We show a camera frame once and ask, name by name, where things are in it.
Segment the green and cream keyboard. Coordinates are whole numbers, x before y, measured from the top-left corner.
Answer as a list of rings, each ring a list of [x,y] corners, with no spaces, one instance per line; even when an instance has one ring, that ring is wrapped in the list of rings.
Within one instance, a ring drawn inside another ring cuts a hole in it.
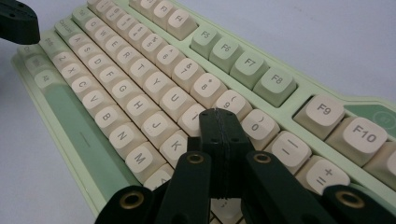
[[[396,105],[342,97],[174,0],[86,0],[12,62],[94,213],[169,180],[221,108],[309,192],[350,186],[359,224],[396,224]]]

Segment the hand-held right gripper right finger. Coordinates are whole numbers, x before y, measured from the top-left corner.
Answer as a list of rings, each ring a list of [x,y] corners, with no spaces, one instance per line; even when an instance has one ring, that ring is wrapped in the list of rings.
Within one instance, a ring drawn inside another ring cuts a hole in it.
[[[253,147],[233,112],[221,109],[220,115],[223,140],[221,198],[240,198],[244,188],[245,158]]]

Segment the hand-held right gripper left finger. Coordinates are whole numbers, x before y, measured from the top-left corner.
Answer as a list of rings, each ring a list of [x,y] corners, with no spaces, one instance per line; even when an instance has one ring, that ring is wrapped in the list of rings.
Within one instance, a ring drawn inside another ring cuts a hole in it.
[[[211,158],[210,197],[226,197],[226,174],[224,171],[224,140],[220,128],[219,111],[207,109],[199,115],[200,135],[188,138],[188,151],[201,151]]]

